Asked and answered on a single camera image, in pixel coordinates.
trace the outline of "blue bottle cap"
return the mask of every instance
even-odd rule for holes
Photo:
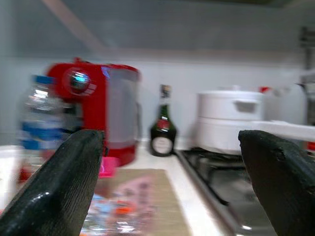
[[[50,85],[54,83],[54,78],[43,75],[35,75],[35,81],[36,83]]]

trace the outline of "pink object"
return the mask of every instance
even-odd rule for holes
[[[99,169],[98,178],[112,178],[115,175],[116,168],[119,166],[119,159],[116,157],[103,157]]]

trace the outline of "bottle label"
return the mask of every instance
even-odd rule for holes
[[[48,121],[23,121],[20,140],[25,149],[57,149],[62,142],[62,122],[59,118]]]
[[[152,141],[153,149],[161,154],[167,154],[172,150],[172,141],[164,137],[157,137]]]
[[[157,122],[158,129],[168,129],[169,128],[169,121],[164,119],[159,119]]]

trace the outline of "gas stove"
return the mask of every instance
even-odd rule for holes
[[[255,195],[241,156],[198,147],[176,154],[234,235],[277,235]]]

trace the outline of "white pot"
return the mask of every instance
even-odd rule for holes
[[[202,118],[197,119],[197,145],[208,151],[240,155],[240,130],[251,129],[250,121]]]
[[[198,96],[198,116],[230,120],[262,120],[263,94],[249,91],[207,91]]]

